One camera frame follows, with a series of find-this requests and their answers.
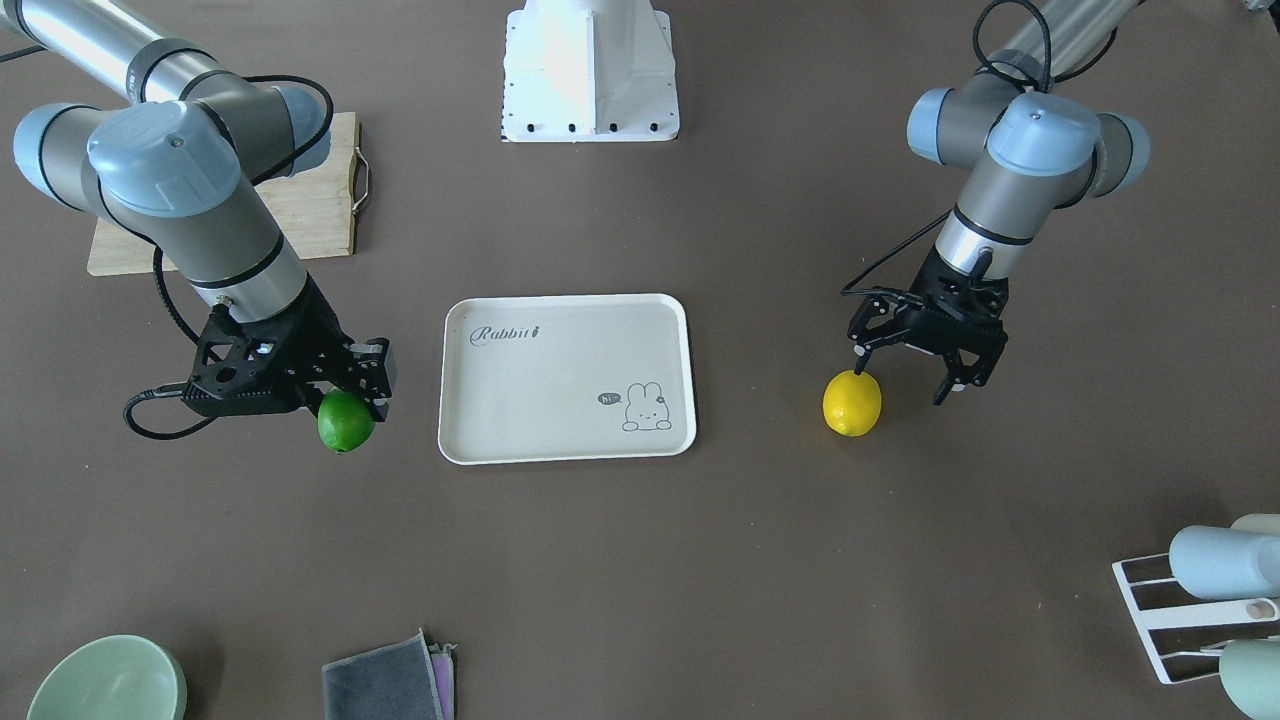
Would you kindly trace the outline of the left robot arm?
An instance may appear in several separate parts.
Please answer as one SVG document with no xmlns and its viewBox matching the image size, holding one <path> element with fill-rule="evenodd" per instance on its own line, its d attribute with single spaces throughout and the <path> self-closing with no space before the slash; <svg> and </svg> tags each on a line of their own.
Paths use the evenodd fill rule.
<svg viewBox="0 0 1280 720">
<path fill-rule="evenodd" d="M 1056 94 L 1111 47 L 1132 1 L 1027 3 L 1029 22 L 979 61 L 959 88 L 933 88 L 908 119 L 908 145 L 920 158 L 968 172 L 957 201 L 931 223 L 937 232 L 905 290 L 844 290 L 860 299 L 847 337 L 861 373 L 874 351 L 905 345 L 941 357 L 942 404 L 986 386 L 1009 341 L 1002 315 L 1015 266 L 1050 213 L 1134 183 L 1151 141 L 1134 118 L 1097 113 Z"/>
</svg>

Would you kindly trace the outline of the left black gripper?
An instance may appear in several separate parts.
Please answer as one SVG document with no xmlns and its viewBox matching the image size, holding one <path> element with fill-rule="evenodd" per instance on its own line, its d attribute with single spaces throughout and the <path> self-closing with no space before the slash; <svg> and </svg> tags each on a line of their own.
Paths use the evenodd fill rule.
<svg viewBox="0 0 1280 720">
<path fill-rule="evenodd" d="M 874 351 L 906 343 L 943 359 L 934 406 L 966 387 L 984 386 L 1009 341 L 1002 322 L 1009 279 L 974 278 L 932 249 L 908 293 L 909 301 L 901 295 L 861 295 L 847 329 L 854 375 L 864 373 Z"/>
</svg>

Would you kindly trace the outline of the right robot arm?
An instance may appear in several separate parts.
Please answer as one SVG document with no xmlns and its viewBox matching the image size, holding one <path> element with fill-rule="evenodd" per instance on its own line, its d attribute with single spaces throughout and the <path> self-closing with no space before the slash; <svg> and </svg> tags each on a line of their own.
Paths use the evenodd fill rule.
<svg viewBox="0 0 1280 720">
<path fill-rule="evenodd" d="M 325 161 L 329 92 L 291 76 L 238 76 L 119 1 L 5 1 L 3 27 L 127 100 L 114 111 L 31 111 L 13 141 L 23 177 L 150 243 L 210 307 L 189 375 L 140 401 L 178 397 L 210 423 L 319 413 L 330 384 L 384 421 L 389 341 L 343 332 L 257 191 Z"/>
</svg>

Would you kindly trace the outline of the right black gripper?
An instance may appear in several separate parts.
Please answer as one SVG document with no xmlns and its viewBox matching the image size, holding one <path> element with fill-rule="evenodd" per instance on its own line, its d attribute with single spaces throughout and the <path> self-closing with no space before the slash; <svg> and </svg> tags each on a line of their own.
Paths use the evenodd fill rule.
<svg viewBox="0 0 1280 720">
<path fill-rule="evenodd" d="M 284 310 L 239 323 L 216 304 L 201 331 L 184 405 L 205 418 L 319 414 L 335 388 L 355 395 L 383 423 L 396 387 L 396 357 L 385 337 L 351 342 L 312 278 Z"/>
</svg>

